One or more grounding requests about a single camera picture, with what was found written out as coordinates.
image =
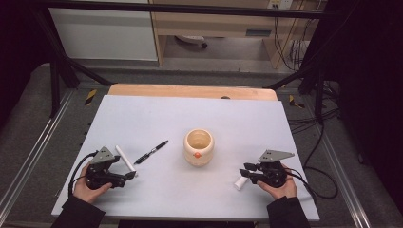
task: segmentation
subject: pen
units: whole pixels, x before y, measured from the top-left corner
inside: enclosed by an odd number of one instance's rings
[[[168,143],[168,141],[161,142],[161,144],[157,145],[154,149],[152,149],[149,153],[146,153],[142,155],[139,159],[134,162],[135,164],[140,164],[141,162],[144,162],[144,160],[148,159],[150,155],[155,153],[157,150],[161,149],[161,147],[165,146]]]

